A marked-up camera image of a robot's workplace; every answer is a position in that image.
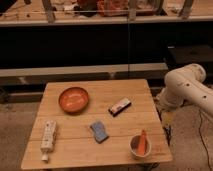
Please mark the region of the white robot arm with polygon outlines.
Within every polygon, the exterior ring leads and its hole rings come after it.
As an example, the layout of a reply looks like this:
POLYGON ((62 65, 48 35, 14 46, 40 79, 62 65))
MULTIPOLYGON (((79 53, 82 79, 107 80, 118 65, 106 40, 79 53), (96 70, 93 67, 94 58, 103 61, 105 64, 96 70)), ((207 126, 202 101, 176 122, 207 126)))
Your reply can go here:
POLYGON ((200 107, 213 117, 213 90, 203 84, 206 71, 199 64, 189 64, 169 71, 164 77, 165 87, 157 98, 163 108, 177 108, 184 100, 200 107))

